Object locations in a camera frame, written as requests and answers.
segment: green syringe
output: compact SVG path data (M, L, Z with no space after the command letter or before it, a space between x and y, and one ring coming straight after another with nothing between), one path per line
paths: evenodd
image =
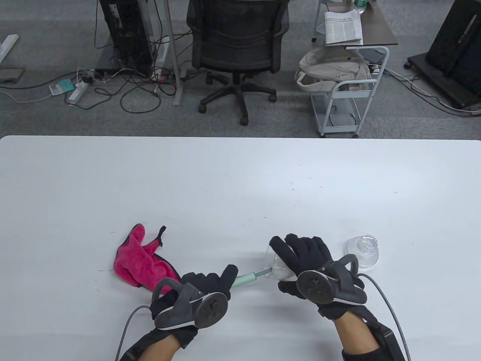
M249 273L243 274L242 276L239 276L236 278L236 280L234 281L234 284L232 285L232 288L254 282L257 279L257 277L264 276L265 274L268 274L271 272L272 272L272 268L268 268L260 272L249 272Z

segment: backpack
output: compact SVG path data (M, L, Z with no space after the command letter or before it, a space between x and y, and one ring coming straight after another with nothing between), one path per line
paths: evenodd
M370 79L367 61L356 50L325 47L311 50L299 62L299 88L309 92L329 92L345 80ZM346 84L340 90L369 90L368 84Z

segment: hand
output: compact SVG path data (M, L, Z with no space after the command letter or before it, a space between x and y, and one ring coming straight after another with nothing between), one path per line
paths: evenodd
M230 299L230 289L234 284L238 272L237 267L234 265L228 265L220 277L215 273L210 273L205 276L202 273L195 274L191 272L184 275L180 279L180 283L190 283L204 294L220 292ZM177 297L177 292L171 290L157 301L153 302L150 306L152 319L155 319L155 317L163 310L172 307L175 304ZM159 330L156 328L129 348L120 361L138 360L147 348L164 340L170 335L173 335L177 339L182 348L186 348L197 335L198 331L199 330L195 326L186 326L170 331Z
M296 276L304 271L318 271L326 262L332 261L328 247L319 237L298 238L291 233L286 236L285 241L277 236L273 237L269 245ZM353 276L353 283L364 289L364 283L355 276ZM283 293L305 299L297 289L296 281L280 281L278 287ZM317 306L320 315L330 320L337 320L352 307L340 302Z

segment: pink microfiber towel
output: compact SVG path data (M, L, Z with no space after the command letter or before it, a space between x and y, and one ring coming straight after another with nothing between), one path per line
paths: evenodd
M164 231L165 226L160 229L159 234L152 242L142 247L145 228L141 224L137 224L117 249L114 261L115 273L128 284L134 287L144 286L151 291L165 277L178 281L180 277L174 267L155 254L157 248L162 246L161 236ZM169 287L164 287L162 293L169 290Z

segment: black mesh chair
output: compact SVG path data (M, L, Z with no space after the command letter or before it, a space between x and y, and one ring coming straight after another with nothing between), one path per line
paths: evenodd
M192 65L213 71L232 73L228 78L207 73L206 82L218 80L225 86L201 100L199 112L215 99L233 94L242 112L241 125L249 124L244 92L270 94L276 90L244 83L255 74L280 69L282 36L289 30L289 0L190 0L187 25L192 29Z

